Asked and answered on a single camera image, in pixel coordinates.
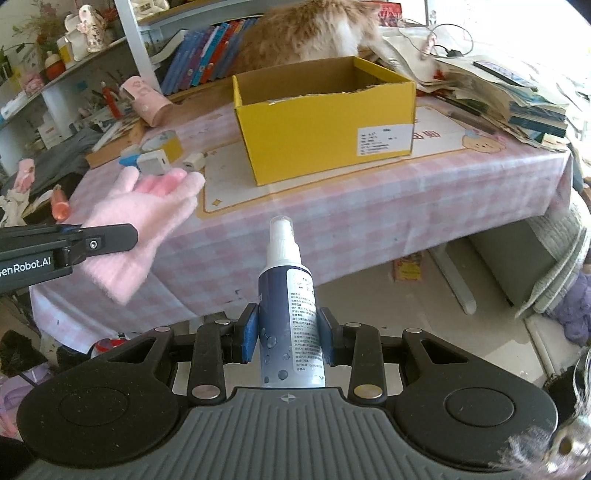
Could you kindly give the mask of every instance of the pink stuffed toy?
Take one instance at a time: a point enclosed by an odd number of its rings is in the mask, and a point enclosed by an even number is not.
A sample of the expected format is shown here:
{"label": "pink stuffed toy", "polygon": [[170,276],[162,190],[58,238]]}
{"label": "pink stuffed toy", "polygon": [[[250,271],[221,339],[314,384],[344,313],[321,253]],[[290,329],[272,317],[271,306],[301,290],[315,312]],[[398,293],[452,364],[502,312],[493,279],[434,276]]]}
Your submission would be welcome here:
{"label": "pink stuffed toy", "polygon": [[17,178],[14,181],[13,190],[18,193],[25,193],[31,190],[35,181],[35,162],[32,158],[25,158],[18,163]]}
{"label": "pink stuffed toy", "polygon": [[85,274],[121,305],[129,302],[147,278],[163,240],[195,211],[197,194],[205,183],[200,173],[187,174],[180,168],[139,182],[138,177],[137,168],[125,167],[107,198],[82,225],[131,223],[138,231],[138,243],[132,250],[88,258],[81,264]]}

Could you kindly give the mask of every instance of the spray bottle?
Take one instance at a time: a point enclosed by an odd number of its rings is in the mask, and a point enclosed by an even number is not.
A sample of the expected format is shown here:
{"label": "spray bottle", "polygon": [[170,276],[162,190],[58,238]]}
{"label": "spray bottle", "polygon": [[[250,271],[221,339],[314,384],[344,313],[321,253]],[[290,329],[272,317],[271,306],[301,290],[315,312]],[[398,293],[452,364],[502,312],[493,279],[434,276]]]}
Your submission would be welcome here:
{"label": "spray bottle", "polygon": [[324,387],[324,361],[310,271],[301,264],[293,224],[271,220],[267,266],[259,277],[263,387]]}

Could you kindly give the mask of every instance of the orange bottle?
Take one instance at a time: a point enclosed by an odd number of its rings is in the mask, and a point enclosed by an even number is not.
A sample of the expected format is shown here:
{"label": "orange bottle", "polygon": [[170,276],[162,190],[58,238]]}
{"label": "orange bottle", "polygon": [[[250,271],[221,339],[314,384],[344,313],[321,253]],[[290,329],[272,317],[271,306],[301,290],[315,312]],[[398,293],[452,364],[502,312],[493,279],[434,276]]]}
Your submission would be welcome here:
{"label": "orange bottle", "polygon": [[63,222],[71,214],[72,209],[66,197],[66,194],[61,189],[61,186],[56,185],[51,194],[51,215],[57,222]]}
{"label": "orange bottle", "polygon": [[115,102],[115,99],[113,98],[113,93],[116,93],[111,87],[107,87],[107,84],[105,82],[101,82],[100,86],[103,87],[103,97],[105,98],[105,102],[107,102],[107,106],[109,107],[109,110],[111,110],[111,114],[113,115],[113,118],[117,119],[117,118],[121,118],[123,116],[123,114],[119,111],[119,108],[117,107],[117,103]]}

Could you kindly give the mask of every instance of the gray ribbed grip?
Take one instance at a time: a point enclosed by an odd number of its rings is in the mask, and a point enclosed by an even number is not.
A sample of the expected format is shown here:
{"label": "gray ribbed grip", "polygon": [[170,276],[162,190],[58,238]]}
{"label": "gray ribbed grip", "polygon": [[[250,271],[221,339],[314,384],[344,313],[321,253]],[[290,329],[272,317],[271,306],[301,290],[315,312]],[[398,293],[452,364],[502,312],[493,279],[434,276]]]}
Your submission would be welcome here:
{"label": "gray ribbed grip", "polygon": [[464,472],[413,450],[377,408],[336,388],[240,388],[217,407],[194,408],[176,435],[144,457],[101,470],[36,461],[20,480],[517,480]]}

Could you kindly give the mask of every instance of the yellow cardboard box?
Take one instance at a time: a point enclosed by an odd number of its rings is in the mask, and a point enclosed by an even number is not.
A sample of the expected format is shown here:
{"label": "yellow cardboard box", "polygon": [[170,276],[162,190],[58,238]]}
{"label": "yellow cardboard box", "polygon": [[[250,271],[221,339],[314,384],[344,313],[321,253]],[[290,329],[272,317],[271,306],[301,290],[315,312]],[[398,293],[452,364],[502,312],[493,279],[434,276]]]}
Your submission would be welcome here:
{"label": "yellow cardboard box", "polygon": [[415,84],[370,61],[305,61],[232,81],[258,185],[411,152]]}

